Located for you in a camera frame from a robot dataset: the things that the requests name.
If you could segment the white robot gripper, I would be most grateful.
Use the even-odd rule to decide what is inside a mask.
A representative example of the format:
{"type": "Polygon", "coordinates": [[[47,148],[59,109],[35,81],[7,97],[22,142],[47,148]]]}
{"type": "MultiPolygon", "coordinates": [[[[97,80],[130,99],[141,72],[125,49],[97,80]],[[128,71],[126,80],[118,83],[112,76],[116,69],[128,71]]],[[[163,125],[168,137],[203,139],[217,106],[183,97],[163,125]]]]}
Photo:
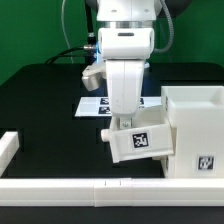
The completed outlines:
{"type": "Polygon", "coordinates": [[[100,28],[98,37],[112,116],[121,117],[121,129],[130,129],[139,107],[145,61],[154,49],[154,30],[100,28]]]}

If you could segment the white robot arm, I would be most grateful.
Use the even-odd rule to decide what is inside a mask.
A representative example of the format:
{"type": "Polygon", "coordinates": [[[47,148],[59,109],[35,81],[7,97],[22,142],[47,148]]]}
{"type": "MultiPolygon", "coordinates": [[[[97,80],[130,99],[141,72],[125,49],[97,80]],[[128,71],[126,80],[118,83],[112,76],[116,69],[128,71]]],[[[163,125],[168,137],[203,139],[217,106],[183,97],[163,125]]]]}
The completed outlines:
{"type": "Polygon", "coordinates": [[[146,60],[156,51],[153,22],[180,15],[192,0],[96,0],[100,60],[83,71],[82,81],[95,90],[107,82],[109,106],[118,127],[132,126],[142,89],[146,60]]]}

